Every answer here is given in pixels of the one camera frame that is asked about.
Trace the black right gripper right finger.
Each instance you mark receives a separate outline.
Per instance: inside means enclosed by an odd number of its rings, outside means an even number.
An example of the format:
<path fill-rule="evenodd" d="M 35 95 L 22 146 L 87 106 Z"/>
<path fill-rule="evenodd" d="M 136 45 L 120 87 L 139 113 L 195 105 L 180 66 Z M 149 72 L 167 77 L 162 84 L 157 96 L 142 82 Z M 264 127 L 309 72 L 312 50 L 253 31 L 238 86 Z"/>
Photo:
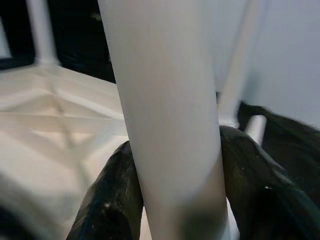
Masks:
<path fill-rule="evenodd" d="M 248 134 L 220 126 L 226 197 L 241 240 L 318 240 L 320 208 Z"/>

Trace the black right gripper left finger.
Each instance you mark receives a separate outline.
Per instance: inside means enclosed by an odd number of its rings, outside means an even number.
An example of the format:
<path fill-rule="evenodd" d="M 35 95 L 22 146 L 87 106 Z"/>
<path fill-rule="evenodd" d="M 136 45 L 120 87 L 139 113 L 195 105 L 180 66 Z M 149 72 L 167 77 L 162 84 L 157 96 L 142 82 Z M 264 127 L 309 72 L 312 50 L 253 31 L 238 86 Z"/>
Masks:
<path fill-rule="evenodd" d="M 86 192 L 68 240 L 138 240 L 143 197 L 129 141 L 108 159 Z"/>

